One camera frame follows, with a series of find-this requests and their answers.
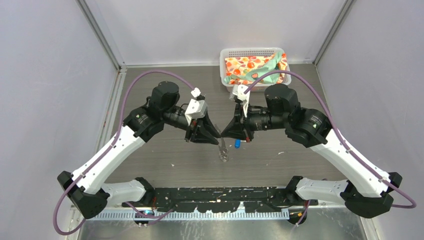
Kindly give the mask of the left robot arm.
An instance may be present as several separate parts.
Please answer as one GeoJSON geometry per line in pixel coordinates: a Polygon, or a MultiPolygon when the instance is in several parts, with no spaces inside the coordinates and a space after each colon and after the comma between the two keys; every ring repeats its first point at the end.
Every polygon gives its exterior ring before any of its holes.
{"type": "Polygon", "coordinates": [[[57,177],[68,198],[85,219],[92,219],[106,207],[136,202],[141,207],[153,203],[155,189],[143,177],[121,183],[106,179],[135,150],[170,125],[185,132],[187,142],[218,145],[220,133],[213,126],[205,98],[194,90],[186,108],[177,106],[179,86],[162,81],[141,107],[132,110],[122,121],[118,132],[88,162],[73,172],[63,171],[57,177]]]}

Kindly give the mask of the large metal keyring disc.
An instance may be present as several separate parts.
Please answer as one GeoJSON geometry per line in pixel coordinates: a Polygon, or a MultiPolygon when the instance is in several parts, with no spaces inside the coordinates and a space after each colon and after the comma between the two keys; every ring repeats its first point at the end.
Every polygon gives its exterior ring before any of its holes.
{"type": "Polygon", "coordinates": [[[218,155],[222,162],[226,163],[229,160],[228,148],[224,138],[220,138],[220,144],[218,145],[218,155]]]}

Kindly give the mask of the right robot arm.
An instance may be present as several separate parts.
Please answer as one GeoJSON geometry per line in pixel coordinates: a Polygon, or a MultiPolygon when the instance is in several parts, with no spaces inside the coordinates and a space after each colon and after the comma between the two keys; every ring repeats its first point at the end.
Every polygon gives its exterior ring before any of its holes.
{"type": "Polygon", "coordinates": [[[302,107],[294,89],[274,84],[264,97],[265,107],[251,105],[247,86],[235,85],[230,94],[236,104],[234,116],[221,136],[250,142],[257,131],[283,129],[289,139],[324,157],[345,176],[339,181],[294,176],[285,188],[288,203],[333,202],[367,219],[392,208],[391,192],[402,182],[399,173],[381,170],[367,159],[359,162],[353,147],[339,141],[329,118],[317,109],[302,107]]]}

